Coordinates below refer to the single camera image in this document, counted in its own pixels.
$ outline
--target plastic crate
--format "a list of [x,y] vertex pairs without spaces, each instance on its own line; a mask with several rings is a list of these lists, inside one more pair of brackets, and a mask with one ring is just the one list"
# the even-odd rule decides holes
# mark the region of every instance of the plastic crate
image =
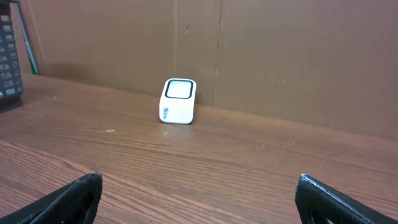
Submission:
[[16,41],[12,29],[10,2],[0,1],[0,102],[15,101],[24,91]]

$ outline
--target small white cube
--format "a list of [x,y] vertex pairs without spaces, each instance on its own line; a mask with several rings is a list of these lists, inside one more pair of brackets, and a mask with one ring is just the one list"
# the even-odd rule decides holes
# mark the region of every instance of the small white cube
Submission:
[[171,78],[166,81],[159,103],[159,118],[165,123],[190,124],[197,84],[193,80]]

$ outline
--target screen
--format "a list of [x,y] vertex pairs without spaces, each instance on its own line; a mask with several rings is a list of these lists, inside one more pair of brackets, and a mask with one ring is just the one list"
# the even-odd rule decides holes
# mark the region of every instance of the screen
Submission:
[[192,82],[172,80],[169,82],[166,96],[171,98],[189,98],[191,96]]

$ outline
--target wooden table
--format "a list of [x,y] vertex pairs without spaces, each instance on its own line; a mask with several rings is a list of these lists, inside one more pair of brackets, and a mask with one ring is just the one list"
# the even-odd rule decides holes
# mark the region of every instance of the wooden table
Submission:
[[307,173],[398,219],[398,141],[200,105],[164,124],[159,97],[23,81],[0,114],[0,217],[100,172],[96,223],[300,223]]

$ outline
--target black object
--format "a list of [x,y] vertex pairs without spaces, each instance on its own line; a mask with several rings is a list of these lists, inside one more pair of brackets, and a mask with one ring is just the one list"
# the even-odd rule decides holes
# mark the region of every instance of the black object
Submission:
[[298,180],[295,201],[303,224],[398,224],[307,174]]
[[34,203],[4,217],[0,223],[92,224],[102,193],[102,176],[87,174]]
[[18,105],[15,102],[20,100],[24,91],[12,29],[10,2],[17,1],[0,0],[0,108],[10,104]]

